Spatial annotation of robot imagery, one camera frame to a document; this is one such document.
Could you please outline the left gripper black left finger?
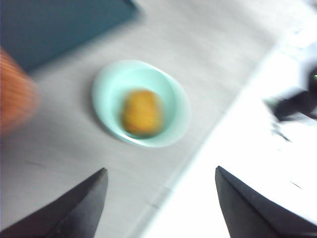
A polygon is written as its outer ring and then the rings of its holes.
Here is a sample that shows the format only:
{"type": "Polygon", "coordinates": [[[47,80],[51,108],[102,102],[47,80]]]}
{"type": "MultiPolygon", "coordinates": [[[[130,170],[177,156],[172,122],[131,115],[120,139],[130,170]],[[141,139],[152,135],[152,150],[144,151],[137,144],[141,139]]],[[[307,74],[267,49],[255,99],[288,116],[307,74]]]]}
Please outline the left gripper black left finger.
{"type": "Polygon", "coordinates": [[[93,238],[106,200],[105,168],[1,231],[2,238],[93,238]]]}

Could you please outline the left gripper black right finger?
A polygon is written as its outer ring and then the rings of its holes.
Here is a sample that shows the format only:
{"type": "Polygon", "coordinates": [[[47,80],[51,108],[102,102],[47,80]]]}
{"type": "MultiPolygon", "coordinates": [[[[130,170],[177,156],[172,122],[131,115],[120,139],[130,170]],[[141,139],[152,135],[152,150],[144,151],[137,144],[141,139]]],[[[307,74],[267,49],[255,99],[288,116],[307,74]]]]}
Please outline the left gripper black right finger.
{"type": "Polygon", "coordinates": [[[221,211],[232,238],[315,238],[317,226],[267,199],[223,167],[215,170],[221,211]]]}

